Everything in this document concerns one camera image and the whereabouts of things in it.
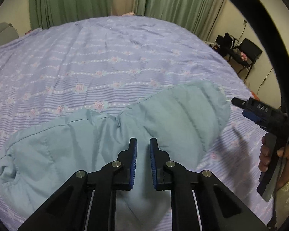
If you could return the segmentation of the white sleeve right forearm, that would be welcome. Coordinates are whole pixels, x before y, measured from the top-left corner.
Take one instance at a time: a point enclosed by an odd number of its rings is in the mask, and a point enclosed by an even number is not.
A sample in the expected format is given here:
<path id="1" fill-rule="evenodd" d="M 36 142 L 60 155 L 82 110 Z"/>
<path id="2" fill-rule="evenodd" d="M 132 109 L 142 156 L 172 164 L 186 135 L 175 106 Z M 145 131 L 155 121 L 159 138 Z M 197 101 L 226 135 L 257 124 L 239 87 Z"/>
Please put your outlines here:
<path id="1" fill-rule="evenodd" d="M 276 225 L 278 229 L 289 216 L 289 182 L 276 193 Z"/>

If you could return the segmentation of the right hand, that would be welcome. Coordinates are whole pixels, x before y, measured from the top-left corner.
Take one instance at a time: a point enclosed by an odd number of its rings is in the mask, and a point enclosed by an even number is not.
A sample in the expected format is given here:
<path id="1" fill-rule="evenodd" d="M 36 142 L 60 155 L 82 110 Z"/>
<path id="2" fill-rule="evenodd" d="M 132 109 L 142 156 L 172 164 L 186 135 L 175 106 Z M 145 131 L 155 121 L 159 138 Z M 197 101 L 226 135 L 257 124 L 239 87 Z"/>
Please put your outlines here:
<path id="1" fill-rule="evenodd" d="M 271 162 L 271 152 L 269 147 L 267 146 L 266 137 L 267 134 L 265 134 L 261 140 L 262 146 L 260 149 L 260 162 L 258 164 L 258 168 L 260 169 L 261 172 L 266 172 L 268 169 L 268 165 Z M 279 190 L 289 182 L 289 145 L 279 149 L 277 151 L 277 155 L 280 158 L 287 159 L 283 172 L 279 177 L 279 180 L 276 185 L 276 189 Z"/>

